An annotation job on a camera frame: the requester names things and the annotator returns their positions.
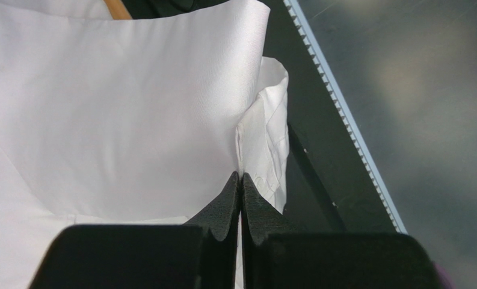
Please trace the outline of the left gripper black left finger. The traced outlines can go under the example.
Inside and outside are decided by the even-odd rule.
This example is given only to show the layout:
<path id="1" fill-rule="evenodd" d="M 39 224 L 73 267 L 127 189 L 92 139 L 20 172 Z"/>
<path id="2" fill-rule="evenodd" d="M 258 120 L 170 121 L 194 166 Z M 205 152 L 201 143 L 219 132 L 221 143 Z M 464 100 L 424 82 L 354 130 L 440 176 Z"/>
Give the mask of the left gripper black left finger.
<path id="1" fill-rule="evenodd" d="M 52 242 L 31 288 L 233 288 L 241 181 L 181 225 L 74 225 Z"/>

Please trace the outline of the aluminium frame rail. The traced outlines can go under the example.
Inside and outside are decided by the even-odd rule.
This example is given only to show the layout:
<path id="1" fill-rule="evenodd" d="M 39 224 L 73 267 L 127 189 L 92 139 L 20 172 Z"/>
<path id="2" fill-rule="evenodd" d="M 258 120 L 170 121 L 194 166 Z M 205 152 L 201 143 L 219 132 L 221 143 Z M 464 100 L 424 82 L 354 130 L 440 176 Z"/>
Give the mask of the aluminium frame rail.
<path id="1" fill-rule="evenodd" d="M 357 155 L 360 157 L 371 183 L 374 185 L 380 201 L 389 219 L 398 233 L 406 234 L 407 230 L 404 223 L 396 209 L 395 204 L 389 194 L 389 191 L 381 177 L 380 172 L 369 152 L 369 149 L 360 133 L 360 130 L 352 116 L 348 104 L 341 92 L 341 89 L 332 73 L 332 70 L 322 52 L 322 49 L 305 17 L 302 8 L 298 1 L 287 0 L 283 2 L 288 10 L 290 17 L 296 29 L 301 36 L 311 58 L 316 66 L 319 76 L 325 85 L 326 90 L 334 103 L 334 106 L 339 113 L 339 116 L 348 132 L 349 138 L 352 140 Z"/>

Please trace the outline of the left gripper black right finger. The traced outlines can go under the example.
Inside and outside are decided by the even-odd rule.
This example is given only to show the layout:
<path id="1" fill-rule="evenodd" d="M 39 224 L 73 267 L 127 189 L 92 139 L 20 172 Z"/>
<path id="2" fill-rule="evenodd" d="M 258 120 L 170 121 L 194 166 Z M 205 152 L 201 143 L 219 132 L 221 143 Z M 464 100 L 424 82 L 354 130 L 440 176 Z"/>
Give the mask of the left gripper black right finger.
<path id="1" fill-rule="evenodd" d="M 433 262 L 399 233 L 304 232 L 242 179 L 245 288 L 440 288 Z"/>

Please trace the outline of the white long sleeve shirt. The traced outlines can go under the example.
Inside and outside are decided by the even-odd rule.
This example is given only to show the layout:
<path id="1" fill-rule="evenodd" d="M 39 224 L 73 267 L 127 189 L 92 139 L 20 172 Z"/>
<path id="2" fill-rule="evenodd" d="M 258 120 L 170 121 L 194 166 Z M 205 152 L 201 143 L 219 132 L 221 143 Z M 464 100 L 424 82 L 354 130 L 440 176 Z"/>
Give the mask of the white long sleeve shirt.
<path id="1" fill-rule="evenodd" d="M 286 204 L 289 76 L 270 9 L 227 1 L 105 19 L 93 1 L 0 1 L 0 288 L 26 288 L 84 223 L 182 223 L 248 173 Z"/>

